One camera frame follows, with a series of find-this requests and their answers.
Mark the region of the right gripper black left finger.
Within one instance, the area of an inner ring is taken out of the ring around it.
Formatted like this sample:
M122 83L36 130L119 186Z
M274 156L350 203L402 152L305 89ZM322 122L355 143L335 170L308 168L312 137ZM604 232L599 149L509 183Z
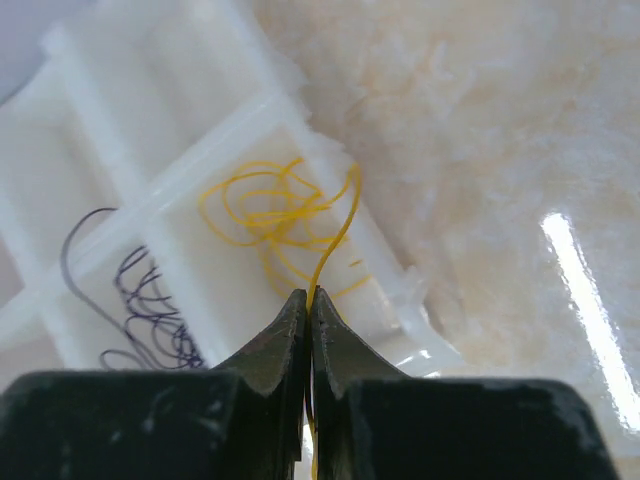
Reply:
M39 371L1 396L5 479L290 479L302 453L306 294L218 366Z

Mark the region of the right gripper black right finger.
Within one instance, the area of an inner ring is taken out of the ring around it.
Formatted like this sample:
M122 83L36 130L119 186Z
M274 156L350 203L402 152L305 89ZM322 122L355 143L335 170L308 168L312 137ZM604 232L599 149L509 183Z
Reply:
M409 376L323 290L309 325L321 479L617 477L590 408L565 383Z

